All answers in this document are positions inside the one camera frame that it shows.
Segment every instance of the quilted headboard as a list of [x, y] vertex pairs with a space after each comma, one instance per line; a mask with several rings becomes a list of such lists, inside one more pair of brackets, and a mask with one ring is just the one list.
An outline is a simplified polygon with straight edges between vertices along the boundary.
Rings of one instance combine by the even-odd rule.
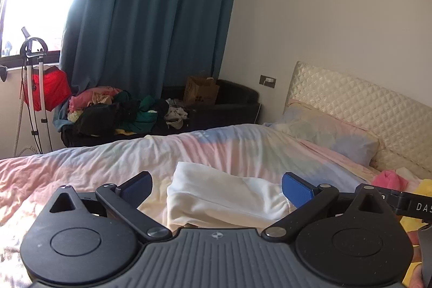
[[375, 133], [382, 146], [372, 167], [406, 167], [420, 178], [432, 178], [432, 108], [357, 77], [303, 62], [295, 66], [286, 105], [290, 99]]

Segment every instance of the brown paper bag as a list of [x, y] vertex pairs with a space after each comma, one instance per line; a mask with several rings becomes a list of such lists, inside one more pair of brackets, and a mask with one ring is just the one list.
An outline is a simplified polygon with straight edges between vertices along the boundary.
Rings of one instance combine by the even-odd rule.
[[219, 86], [210, 77], [189, 76], [186, 89], [184, 90], [183, 101], [186, 106], [193, 104], [213, 105], [216, 102]]

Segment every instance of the curtain fold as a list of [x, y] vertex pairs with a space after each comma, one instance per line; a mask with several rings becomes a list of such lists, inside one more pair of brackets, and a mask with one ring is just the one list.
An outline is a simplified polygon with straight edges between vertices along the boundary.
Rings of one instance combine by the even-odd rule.
[[[217, 77], [233, 0], [74, 0], [60, 68], [74, 93], [97, 85], [159, 97], [188, 75]], [[66, 108], [57, 111], [60, 127]]]

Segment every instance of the pillowcase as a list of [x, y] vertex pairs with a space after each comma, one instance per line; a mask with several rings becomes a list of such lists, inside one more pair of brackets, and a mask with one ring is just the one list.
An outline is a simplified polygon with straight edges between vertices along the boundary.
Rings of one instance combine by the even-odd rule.
[[365, 167], [379, 148], [379, 139], [373, 133], [297, 100], [290, 100], [282, 118], [270, 127], [335, 151]]

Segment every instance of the bed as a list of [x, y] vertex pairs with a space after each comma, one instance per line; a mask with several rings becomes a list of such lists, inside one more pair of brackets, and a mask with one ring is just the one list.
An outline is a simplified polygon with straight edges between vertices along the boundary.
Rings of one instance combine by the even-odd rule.
[[19, 245], [62, 184], [90, 192], [101, 184], [121, 184], [149, 171], [153, 192], [139, 209], [166, 224], [166, 189], [179, 161], [275, 184], [286, 171], [292, 171], [313, 184], [332, 183], [344, 192], [371, 182], [381, 170], [402, 166], [420, 178], [432, 178], [432, 156], [427, 152], [432, 149], [432, 108], [364, 80], [302, 62], [295, 67], [284, 115], [292, 109], [293, 100], [371, 131], [380, 141], [371, 161], [373, 167], [293, 138], [272, 125], [147, 136], [0, 161], [1, 287], [27, 287], [30, 283], [20, 261]]

